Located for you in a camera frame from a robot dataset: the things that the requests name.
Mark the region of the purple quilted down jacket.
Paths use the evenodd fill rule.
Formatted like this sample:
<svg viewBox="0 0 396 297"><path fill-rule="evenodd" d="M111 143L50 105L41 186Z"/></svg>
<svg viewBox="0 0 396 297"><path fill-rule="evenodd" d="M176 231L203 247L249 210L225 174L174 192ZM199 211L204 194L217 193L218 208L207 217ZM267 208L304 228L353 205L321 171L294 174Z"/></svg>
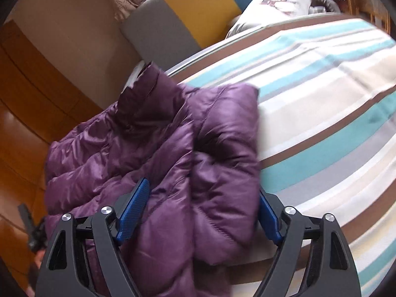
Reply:
<svg viewBox="0 0 396 297"><path fill-rule="evenodd" d="M229 296L227 266L250 245L260 192L258 89L191 88L155 64L116 103L48 151L45 229L87 217L141 178L150 198L122 256L143 296Z"/></svg>

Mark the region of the wooden wardrobe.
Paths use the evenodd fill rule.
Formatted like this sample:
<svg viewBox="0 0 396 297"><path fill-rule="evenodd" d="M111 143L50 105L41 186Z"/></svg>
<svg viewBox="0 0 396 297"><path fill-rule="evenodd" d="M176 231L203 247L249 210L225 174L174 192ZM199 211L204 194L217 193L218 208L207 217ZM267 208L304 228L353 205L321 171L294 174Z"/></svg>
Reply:
<svg viewBox="0 0 396 297"><path fill-rule="evenodd" d="M1 26L1 261L22 289L34 257L18 206L40 221L50 144L100 112L15 22Z"/></svg>

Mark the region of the striped bed cover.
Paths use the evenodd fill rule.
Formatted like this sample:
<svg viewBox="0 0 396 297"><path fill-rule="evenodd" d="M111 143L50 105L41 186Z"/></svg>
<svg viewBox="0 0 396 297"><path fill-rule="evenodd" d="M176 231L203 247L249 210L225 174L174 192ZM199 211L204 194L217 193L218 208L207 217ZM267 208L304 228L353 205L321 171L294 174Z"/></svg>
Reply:
<svg viewBox="0 0 396 297"><path fill-rule="evenodd" d="M363 296L395 265L395 41L350 15L249 29L168 70L176 82L259 92L262 187L300 213L333 214Z"/></svg>

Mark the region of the grey yellow blue sofa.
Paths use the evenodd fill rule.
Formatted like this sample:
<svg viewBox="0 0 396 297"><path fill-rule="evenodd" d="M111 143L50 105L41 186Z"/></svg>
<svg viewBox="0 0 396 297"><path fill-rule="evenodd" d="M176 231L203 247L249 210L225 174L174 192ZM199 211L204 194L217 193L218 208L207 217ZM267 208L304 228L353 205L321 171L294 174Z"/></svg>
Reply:
<svg viewBox="0 0 396 297"><path fill-rule="evenodd" d="M145 62L167 71L225 38L252 0L146 0L121 31Z"/></svg>

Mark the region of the white printed pillow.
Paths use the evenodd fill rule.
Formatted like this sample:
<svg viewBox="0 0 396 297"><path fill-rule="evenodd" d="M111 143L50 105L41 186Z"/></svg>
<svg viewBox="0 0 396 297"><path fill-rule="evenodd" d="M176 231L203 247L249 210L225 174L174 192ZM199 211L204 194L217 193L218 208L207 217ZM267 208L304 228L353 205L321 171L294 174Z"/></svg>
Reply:
<svg viewBox="0 0 396 297"><path fill-rule="evenodd" d="M311 0L252 0L226 35L230 38L258 25L273 25L309 14Z"/></svg>

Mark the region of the rattan wooden chair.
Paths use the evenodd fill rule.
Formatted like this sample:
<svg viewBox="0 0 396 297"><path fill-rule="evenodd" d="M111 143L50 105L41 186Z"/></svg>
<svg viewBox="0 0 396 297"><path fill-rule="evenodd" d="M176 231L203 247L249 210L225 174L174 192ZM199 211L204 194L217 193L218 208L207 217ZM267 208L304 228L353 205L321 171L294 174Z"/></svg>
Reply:
<svg viewBox="0 0 396 297"><path fill-rule="evenodd" d="M358 16L391 34L391 17L381 0L346 0L343 12Z"/></svg>

